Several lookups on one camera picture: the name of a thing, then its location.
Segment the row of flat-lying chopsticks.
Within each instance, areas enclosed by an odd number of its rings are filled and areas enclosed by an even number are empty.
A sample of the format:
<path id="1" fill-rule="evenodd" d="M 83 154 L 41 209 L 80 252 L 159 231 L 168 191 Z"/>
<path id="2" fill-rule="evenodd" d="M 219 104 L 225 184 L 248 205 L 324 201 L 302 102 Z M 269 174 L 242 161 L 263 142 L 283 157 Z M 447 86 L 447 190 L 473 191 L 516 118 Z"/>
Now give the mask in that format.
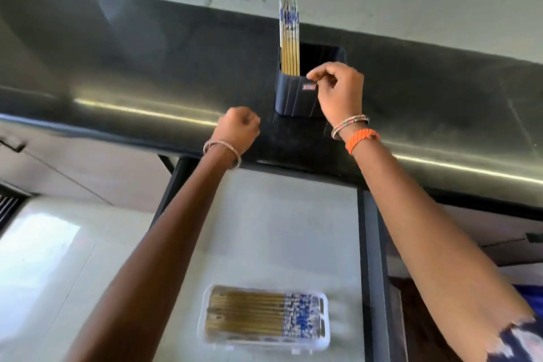
<path id="1" fill-rule="evenodd" d="M 203 305 L 209 338 L 316 341 L 326 334 L 325 301 L 316 293 L 215 285 Z"/>

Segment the person's right forearm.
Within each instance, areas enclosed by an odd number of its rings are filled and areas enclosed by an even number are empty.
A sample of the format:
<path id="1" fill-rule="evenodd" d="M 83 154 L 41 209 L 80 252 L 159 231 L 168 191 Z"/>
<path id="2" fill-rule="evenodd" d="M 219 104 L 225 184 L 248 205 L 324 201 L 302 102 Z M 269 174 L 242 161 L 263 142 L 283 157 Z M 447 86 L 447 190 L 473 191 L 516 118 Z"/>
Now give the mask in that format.
<path id="1" fill-rule="evenodd" d="M 485 362 L 499 334 L 533 310 L 379 139 L 360 140 L 351 154 L 447 344 L 464 362 Z"/>

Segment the bunch of upright patterned chopsticks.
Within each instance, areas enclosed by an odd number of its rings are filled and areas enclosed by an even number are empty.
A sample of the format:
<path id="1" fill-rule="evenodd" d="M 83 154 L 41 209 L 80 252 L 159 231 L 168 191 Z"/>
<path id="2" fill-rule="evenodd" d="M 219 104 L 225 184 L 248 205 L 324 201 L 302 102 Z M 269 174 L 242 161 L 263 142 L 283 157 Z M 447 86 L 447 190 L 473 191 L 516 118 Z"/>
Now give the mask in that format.
<path id="1" fill-rule="evenodd" d="M 280 68 L 289 76 L 300 76 L 300 16 L 296 0 L 279 0 Z"/>

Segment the black metal frame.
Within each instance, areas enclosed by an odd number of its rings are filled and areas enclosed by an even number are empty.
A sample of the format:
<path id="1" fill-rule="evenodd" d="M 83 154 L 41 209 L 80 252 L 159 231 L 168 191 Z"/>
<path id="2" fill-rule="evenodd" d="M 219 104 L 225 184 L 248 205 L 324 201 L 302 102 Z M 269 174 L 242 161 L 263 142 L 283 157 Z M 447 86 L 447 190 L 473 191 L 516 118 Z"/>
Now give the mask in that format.
<path id="1" fill-rule="evenodd" d="M 199 158 L 182 155 L 174 164 L 170 158 L 158 154 L 162 164 L 171 174 L 166 190 L 161 198 L 150 228 L 168 207 L 180 187 L 194 172 Z M 398 356 L 390 304 L 388 266 L 386 261 L 386 240 L 384 222 L 375 200 L 364 187 L 356 187 L 358 210 L 358 236 L 360 245 L 361 290 L 364 327 L 369 332 L 364 334 L 364 342 L 369 347 L 366 357 L 372 362 L 397 362 Z"/>

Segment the blue patterned sleeve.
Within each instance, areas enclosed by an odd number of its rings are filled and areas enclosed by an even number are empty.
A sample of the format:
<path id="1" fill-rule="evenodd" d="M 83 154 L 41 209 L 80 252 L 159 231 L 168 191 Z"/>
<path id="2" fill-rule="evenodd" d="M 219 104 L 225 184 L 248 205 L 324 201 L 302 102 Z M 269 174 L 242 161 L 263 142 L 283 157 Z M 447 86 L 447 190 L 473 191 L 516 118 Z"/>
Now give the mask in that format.
<path id="1" fill-rule="evenodd" d="M 543 362 L 543 317 L 536 315 L 501 331 L 497 349 L 485 362 Z"/>

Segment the person's left forearm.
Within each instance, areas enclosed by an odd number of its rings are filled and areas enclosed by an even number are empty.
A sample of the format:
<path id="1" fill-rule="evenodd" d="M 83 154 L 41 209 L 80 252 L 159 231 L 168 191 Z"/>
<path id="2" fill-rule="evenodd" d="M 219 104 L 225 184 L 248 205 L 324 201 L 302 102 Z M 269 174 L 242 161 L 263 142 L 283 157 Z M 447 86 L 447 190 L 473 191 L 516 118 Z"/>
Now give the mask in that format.
<path id="1" fill-rule="evenodd" d="M 105 289 L 63 362 L 153 362 L 217 189 L 235 155 L 205 154 Z"/>

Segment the pair of silver bangles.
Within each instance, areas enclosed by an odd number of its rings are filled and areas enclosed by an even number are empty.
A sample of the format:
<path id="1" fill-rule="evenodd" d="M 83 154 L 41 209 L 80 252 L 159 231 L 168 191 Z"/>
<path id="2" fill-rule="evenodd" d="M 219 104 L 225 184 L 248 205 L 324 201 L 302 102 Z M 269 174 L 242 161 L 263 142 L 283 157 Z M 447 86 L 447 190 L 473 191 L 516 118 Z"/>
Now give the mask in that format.
<path id="1" fill-rule="evenodd" d="M 342 122 L 340 122 L 338 125 L 333 127 L 333 129 L 331 131 L 331 138 L 334 139 L 334 140 L 340 140 L 341 138 L 339 136 L 339 132 L 343 128 L 345 128 L 345 127 L 347 127 L 349 125 L 352 125 L 352 124 L 356 124 L 356 123 L 363 123 L 365 125 L 368 125 L 369 122 L 370 122 L 370 118 L 368 118 L 364 114 L 359 114 L 359 115 L 355 115 L 355 116 L 346 118 Z"/>

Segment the person's right hand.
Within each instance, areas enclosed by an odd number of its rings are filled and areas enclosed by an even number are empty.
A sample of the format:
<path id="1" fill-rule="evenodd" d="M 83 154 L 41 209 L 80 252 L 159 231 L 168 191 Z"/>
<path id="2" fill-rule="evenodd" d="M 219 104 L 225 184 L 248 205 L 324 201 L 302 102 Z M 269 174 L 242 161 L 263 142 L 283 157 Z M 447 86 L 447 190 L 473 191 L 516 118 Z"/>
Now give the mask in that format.
<path id="1" fill-rule="evenodd" d="M 306 77 L 317 84 L 324 75 L 337 79 L 333 89 L 321 90 L 318 86 L 318 101 L 329 124 L 334 127 L 346 118 L 362 114 L 364 75 L 347 64 L 326 62 Z"/>

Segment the white plastic tray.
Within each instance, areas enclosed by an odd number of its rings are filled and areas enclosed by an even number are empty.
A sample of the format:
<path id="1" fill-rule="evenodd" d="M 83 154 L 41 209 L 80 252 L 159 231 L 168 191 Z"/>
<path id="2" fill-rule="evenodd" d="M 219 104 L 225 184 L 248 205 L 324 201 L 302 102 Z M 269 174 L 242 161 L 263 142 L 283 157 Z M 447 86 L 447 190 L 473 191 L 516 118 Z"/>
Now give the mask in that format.
<path id="1" fill-rule="evenodd" d="M 285 290 L 285 289 L 263 289 L 263 290 L 279 290 L 279 291 L 307 291 L 311 293 L 316 293 L 323 296 L 325 301 L 325 323 L 326 323 L 326 334 L 324 338 L 317 339 L 316 341 L 293 341 L 293 340 L 280 340 L 280 339 L 260 339 L 256 341 L 247 341 L 247 340 L 229 340 L 226 338 L 216 338 L 216 337 L 207 337 L 203 331 L 203 313 L 204 313 L 204 302 L 207 300 L 211 288 L 215 285 L 210 285 L 204 292 L 202 299 L 202 306 L 200 311 L 200 317 L 198 322 L 198 337 L 202 340 L 203 343 L 213 346 L 213 348 L 223 348 L 225 350 L 250 350 L 250 351 L 278 351 L 278 352 L 288 352 L 293 355 L 301 354 L 314 354 L 316 352 L 325 351 L 329 348 L 331 342 L 331 331 L 330 331 L 330 321 L 329 321 L 329 300 L 324 292 L 318 290 Z"/>

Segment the dark blue chopstick holder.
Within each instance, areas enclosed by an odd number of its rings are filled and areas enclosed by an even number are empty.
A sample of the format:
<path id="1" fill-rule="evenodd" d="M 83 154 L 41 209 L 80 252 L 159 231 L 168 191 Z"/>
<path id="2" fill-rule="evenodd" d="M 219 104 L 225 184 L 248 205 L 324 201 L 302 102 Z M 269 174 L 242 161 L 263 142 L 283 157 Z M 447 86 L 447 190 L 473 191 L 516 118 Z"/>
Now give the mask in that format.
<path id="1" fill-rule="evenodd" d="M 318 87 L 306 78 L 309 71 L 326 62 L 347 63 L 341 46 L 300 43 L 300 76 L 282 72 L 277 63 L 275 112 L 282 117 L 324 119 L 318 101 Z"/>

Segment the silver bangle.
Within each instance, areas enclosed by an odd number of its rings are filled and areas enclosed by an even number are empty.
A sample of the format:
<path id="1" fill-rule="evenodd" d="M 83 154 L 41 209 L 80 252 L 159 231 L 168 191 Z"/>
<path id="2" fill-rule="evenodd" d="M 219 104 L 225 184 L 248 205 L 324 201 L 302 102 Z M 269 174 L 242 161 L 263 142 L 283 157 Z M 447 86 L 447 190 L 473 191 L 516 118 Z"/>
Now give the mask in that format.
<path id="1" fill-rule="evenodd" d="M 205 144 L 204 144 L 204 147 L 202 149 L 203 151 L 203 154 L 207 154 L 207 152 L 209 151 L 209 149 L 213 146 L 216 146 L 216 145 L 221 145 L 221 146 L 224 146 L 225 148 L 229 149 L 234 155 L 235 155 L 235 161 L 233 162 L 232 166 L 230 167 L 230 169 L 236 169 L 236 168 L 239 168 L 241 166 L 241 163 L 242 163 L 242 158 L 241 158 L 241 153 L 239 153 L 235 148 L 234 146 L 232 146 L 231 144 L 229 144 L 228 142 L 224 141 L 224 140 L 209 140 L 207 141 Z"/>

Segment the person's left hand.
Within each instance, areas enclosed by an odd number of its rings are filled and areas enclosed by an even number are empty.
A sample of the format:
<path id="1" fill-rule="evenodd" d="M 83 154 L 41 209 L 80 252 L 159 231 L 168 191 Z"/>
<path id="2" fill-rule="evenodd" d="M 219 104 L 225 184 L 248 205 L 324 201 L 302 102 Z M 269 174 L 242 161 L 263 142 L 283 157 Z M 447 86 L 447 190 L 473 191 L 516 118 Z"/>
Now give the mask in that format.
<path id="1" fill-rule="evenodd" d="M 231 145 L 241 156 L 260 133 L 261 118 L 248 107 L 231 107 L 219 120 L 211 141 Z"/>

